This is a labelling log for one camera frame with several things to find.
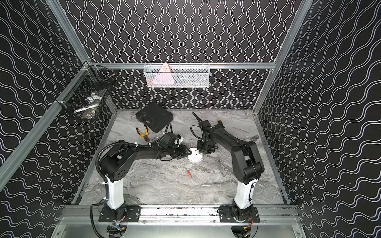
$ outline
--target wire basket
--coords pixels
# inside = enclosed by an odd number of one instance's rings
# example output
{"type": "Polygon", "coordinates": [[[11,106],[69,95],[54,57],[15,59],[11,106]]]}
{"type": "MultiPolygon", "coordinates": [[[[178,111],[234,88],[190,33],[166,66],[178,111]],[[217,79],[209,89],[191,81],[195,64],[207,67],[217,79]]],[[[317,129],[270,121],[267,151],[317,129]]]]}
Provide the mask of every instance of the wire basket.
{"type": "Polygon", "coordinates": [[[102,66],[90,66],[62,102],[69,115],[88,120],[98,117],[117,74],[102,66]]]}
{"type": "Polygon", "coordinates": [[[144,76],[151,88],[206,88],[209,86],[209,62],[146,62],[144,76]],[[159,72],[168,63],[170,72],[159,72]]]}

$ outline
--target pink triangular object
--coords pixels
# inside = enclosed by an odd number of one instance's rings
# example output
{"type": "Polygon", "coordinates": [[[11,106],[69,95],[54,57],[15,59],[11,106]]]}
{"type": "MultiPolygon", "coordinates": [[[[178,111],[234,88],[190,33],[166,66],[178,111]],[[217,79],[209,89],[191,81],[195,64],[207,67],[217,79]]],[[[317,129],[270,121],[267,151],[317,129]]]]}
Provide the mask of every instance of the pink triangular object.
{"type": "Polygon", "coordinates": [[[170,73],[171,69],[169,68],[169,65],[167,62],[165,62],[162,67],[159,70],[159,73],[170,73]]]}
{"type": "Polygon", "coordinates": [[[174,79],[171,74],[171,69],[167,62],[165,62],[156,75],[154,82],[157,85],[172,85],[174,84],[174,79]]]}

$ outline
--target red wire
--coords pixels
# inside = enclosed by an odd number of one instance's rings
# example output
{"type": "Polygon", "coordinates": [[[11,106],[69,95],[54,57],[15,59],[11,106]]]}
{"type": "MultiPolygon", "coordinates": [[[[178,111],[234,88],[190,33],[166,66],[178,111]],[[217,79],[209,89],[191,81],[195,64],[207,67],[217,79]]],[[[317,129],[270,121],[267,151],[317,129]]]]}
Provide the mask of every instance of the red wire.
{"type": "Polygon", "coordinates": [[[253,225],[253,218],[251,217],[251,215],[249,214],[249,216],[250,216],[250,218],[251,218],[251,225],[250,226],[248,226],[248,227],[244,227],[244,229],[246,229],[246,228],[249,228],[249,227],[251,227],[252,225],[253,225]]]}
{"type": "Polygon", "coordinates": [[[127,217],[128,217],[128,213],[127,213],[126,217],[120,223],[124,222],[124,220],[126,220],[127,217]]]}

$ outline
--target white wire basket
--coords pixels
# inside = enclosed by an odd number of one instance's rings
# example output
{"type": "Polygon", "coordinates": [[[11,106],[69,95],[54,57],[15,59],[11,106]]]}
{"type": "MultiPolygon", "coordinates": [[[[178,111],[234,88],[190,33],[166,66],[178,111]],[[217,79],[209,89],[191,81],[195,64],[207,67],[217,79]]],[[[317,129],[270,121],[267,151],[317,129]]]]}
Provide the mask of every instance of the white wire basket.
{"type": "Polygon", "coordinates": [[[165,62],[146,62],[144,76],[150,88],[206,88],[209,86],[209,62],[167,62],[170,73],[159,73],[165,62]]]}

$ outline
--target wall panel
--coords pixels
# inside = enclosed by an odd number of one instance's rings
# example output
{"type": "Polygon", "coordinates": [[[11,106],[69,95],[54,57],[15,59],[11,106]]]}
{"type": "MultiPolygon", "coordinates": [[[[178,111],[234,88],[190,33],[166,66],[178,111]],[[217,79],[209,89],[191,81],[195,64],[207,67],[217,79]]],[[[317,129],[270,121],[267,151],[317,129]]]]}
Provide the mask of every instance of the wall panel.
{"type": "Polygon", "coordinates": [[[274,62],[300,0],[60,0],[93,62],[274,62]]]}
{"type": "Polygon", "coordinates": [[[314,1],[259,112],[307,237],[380,237],[381,2],[314,1]]]}
{"type": "Polygon", "coordinates": [[[44,0],[0,1],[0,165],[81,66],[44,0]]]}
{"type": "Polygon", "coordinates": [[[52,122],[0,192],[0,237],[46,237],[64,204],[71,204],[99,145],[111,112],[78,121],[64,110],[52,122]]]}
{"type": "Polygon", "coordinates": [[[167,109],[251,110],[268,69],[211,70],[207,88],[149,88],[142,70],[121,70],[111,96],[119,109],[155,102],[167,109]]]}

